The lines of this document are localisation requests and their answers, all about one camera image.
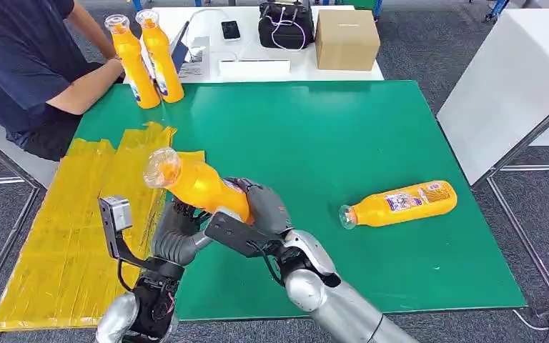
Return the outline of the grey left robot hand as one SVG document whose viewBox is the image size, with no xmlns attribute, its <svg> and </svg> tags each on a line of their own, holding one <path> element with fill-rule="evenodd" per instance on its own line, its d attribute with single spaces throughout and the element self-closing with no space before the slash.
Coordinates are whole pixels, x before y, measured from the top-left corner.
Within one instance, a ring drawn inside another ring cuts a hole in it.
<svg viewBox="0 0 549 343">
<path fill-rule="evenodd" d="M 166 202 L 152 239 L 152 254 L 181 267 L 192 263 L 200 250 L 211 243 L 201 230 L 212 215 L 181 202 Z"/>
</svg>

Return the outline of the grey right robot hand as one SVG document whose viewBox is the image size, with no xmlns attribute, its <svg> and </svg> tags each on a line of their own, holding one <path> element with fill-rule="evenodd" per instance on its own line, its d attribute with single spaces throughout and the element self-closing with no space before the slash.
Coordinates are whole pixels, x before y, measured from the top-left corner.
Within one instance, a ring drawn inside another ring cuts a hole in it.
<svg viewBox="0 0 549 343">
<path fill-rule="evenodd" d="M 247 178 L 227 177 L 225 180 L 246 194 L 249 211 L 258 230 L 268 234 L 281 234 L 292 228 L 285 205 L 272 189 Z"/>
</svg>

